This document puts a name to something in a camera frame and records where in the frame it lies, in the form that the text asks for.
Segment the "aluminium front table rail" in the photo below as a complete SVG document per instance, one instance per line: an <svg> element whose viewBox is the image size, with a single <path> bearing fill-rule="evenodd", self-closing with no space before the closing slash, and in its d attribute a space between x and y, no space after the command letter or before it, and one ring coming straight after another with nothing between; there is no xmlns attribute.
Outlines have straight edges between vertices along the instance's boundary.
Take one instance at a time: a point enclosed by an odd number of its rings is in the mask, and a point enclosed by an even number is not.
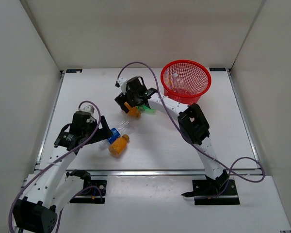
<svg viewBox="0 0 291 233"><path fill-rule="evenodd" d="M204 170L87 170L92 176L193 176L205 175Z"/></svg>

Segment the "large clear plastic bottle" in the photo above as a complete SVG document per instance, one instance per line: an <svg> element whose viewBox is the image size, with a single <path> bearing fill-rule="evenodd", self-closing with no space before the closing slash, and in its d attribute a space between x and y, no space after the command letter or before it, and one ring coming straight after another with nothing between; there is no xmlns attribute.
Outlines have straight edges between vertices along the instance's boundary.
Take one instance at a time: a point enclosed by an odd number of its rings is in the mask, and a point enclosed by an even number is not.
<svg viewBox="0 0 291 233"><path fill-rule="evenodd" d="M172 74L172 92L181 95L191 95L185 80L176 72Z"/></svg>

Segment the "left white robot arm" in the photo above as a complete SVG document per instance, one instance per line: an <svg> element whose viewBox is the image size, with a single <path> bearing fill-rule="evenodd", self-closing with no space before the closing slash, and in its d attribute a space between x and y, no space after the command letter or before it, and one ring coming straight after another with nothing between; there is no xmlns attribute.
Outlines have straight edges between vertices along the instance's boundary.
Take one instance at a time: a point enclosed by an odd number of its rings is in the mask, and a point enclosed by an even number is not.
<svg viewBox="0 0 291 233"><path fill-rule="evenodd" d="M66 124L58 134L55 148L65 148L59 155L53 152L44 169L27 181L14 200L10 210L9 227L14 226L32 233L58 231L58 224L64 206L75 196L87 194L92 189L90 173L67 168L85 145L109 138L112 132L103 115L94 117L92 105L79 108L72 122Z"/></svg>

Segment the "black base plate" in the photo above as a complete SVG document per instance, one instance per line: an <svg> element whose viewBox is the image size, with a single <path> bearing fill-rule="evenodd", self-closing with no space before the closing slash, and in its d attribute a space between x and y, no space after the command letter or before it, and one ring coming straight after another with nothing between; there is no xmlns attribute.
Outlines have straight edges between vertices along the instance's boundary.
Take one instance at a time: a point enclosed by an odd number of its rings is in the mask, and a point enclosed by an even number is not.
<svg viewBox="0 0 291 233"><path fill-rule="evenodd" d="M104 204L107 191L107 178L91 180L87 186L96 186L88 188L78 196L74 197L70 203L73 204Z"/></svg>
<svg viewBox="0 0 291 233"><path fill-rule="evenodd" d="M181 194L185 198L193 198L195 206L199 205L240 205L237 187L233 179L216 191L207 180L192 180L193 190Z"/></svg>

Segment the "right dark corner label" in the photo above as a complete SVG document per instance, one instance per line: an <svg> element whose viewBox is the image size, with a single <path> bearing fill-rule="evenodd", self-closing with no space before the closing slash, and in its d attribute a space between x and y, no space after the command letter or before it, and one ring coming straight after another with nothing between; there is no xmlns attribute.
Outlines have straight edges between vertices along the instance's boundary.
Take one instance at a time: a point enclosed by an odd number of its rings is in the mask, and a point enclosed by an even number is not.
<svg viewBox="0 0 291 233"><path fill-rule="evenodd" d="M226 72L226 68L224 67L210 67L209 70L211 72Z"/></svg>

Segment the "orange juice bottle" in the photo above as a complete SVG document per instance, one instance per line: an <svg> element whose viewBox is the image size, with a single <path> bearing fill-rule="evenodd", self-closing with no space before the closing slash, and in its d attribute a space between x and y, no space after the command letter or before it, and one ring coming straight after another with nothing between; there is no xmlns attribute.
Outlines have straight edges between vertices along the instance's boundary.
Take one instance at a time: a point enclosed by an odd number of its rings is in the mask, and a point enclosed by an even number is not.
<svg viewBox="0 0 291 233"><path fill-rule="evenodd" d="M138 108L136 106L131 107L127 102L125 102L124 105L128 108L129 111L127 114L130 117L138 119L141 116L141 111L138 110Z"/></svg>
<svg viewBox="0 0 291 233"><path fill-rule="evenodd" d="M129 136L124 134L123 136L117 138L110 146L109 152L112 156L117 157L119 156L123 150L126 148L127 143L129 141Z"/></svg>

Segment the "blue label clear bottle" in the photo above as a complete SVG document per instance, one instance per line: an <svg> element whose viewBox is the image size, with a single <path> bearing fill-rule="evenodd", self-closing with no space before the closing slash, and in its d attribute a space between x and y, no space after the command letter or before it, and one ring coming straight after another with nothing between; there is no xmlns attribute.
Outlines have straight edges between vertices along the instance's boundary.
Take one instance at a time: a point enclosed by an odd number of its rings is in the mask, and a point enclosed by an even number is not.
<svg viewBox="0 0 291 233"><path fill-rule="evenodd" d="M108 146L110 146L117 138L121 137L125 133L129 131L129 122L128 121L122 121L117 126L111 128L112 136L99 142L99 148L101 150L106 149Z"/></svg>

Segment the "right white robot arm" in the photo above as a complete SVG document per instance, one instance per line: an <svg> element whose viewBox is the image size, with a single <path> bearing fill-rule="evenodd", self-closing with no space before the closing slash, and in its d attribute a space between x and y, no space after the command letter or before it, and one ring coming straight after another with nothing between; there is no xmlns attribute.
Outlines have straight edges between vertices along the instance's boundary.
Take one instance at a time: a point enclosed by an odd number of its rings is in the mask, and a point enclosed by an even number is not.
<svg viewBox="0 0 291 233"><path fill-rule="evenodd" d="M184 140L196 147L206 173L206 190L187 192L183 196L218 196L223 192L229 176L217 162L210 140L210 126L198 104L188 105L164 96L155 88L147 88L144 79L138 76L129 80L117 78L115 86L121 89L121 94L115 101L125 113L143 104L165 112L172 120L177 121L177 129Z"/></svg>

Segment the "green plastic bottle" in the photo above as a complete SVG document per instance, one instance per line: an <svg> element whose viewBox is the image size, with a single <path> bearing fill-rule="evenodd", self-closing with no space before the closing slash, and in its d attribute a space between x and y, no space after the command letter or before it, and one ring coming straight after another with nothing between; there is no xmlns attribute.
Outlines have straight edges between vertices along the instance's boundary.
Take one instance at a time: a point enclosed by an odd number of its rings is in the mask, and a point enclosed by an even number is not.
<svg viewBox="0 0 291 233"><path fill-rule="evenodd" d="M156 113L156 109L152 109L150 107L147 107L145 104L138 106L137 109L145 114L154 115Z"/></svg>

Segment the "red mesh plastic bin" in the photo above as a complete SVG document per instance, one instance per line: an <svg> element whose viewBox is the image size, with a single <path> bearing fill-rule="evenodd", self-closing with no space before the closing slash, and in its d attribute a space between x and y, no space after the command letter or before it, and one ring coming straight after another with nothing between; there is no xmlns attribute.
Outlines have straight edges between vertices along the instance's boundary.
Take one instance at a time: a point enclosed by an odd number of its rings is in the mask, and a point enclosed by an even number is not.
<svg viewBox="0 0 291 233"><path fill-rule="evenodd" d="M166 84L166 79L172 78L173 73L183 78L189 87L191 95L181 95L172 92L172 85ZM211 75L209 71L198 62L192 60L175 60L165 65L161 71L161 83L164 95L186 104L198 102L211 86Z"/></svg>

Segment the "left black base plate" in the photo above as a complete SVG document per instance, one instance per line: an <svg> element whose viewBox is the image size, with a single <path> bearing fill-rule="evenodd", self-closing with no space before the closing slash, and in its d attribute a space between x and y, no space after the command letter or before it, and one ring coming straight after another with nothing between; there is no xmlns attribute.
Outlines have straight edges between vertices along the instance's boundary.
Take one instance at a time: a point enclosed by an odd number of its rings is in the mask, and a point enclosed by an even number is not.
<svg viewBox="0 0 291 233"><path fill-rule="evenodd" d="M107 191L107 178L91 180L87 186L96 186L88 188L78 196L74 197L70 203L73 204L104 204Z"/></svg>

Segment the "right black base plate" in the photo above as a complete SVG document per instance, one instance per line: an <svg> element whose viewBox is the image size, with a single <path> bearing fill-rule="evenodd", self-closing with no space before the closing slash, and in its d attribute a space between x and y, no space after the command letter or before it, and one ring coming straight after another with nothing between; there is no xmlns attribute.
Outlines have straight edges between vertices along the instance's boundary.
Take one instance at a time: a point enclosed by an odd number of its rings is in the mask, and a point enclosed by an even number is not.
<svg viewBox="0 0 291 233"><path fill-rule="evenodd" d="M192 180L193 190L181 194L185 198L193 198L195 206L199 205L240 205L237 187L233 179L216 191L207 180Z"/></svg>

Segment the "dark corner label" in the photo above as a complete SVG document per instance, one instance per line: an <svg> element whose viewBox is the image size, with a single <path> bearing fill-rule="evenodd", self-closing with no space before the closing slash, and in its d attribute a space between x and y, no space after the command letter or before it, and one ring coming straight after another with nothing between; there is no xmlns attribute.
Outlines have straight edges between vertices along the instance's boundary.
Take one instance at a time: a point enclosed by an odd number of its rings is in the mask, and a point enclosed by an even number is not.
<svg viewBox="0 0 291 233"><path fill-rule="evenodd" d="M82 69L67 69L66 73L82 73Z"/></svg>
<svg viewBox="0 0 291 233"><path fill-rule="evenodd" d="M224 67L210 67L209 70L211 72L226 72L226 68Z"/></svg>

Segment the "left dark corner label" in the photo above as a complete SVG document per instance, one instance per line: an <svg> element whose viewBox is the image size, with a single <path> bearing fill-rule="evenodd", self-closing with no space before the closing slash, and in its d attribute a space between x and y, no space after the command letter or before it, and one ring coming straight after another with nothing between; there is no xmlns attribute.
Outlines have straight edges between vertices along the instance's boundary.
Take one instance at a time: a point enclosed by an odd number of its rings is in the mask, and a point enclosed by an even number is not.
<svg viewBox="0 0 291 233"><path fill-rule="evenodd" d="M82 69L67 69L66 73L82 73Z"/></svg>

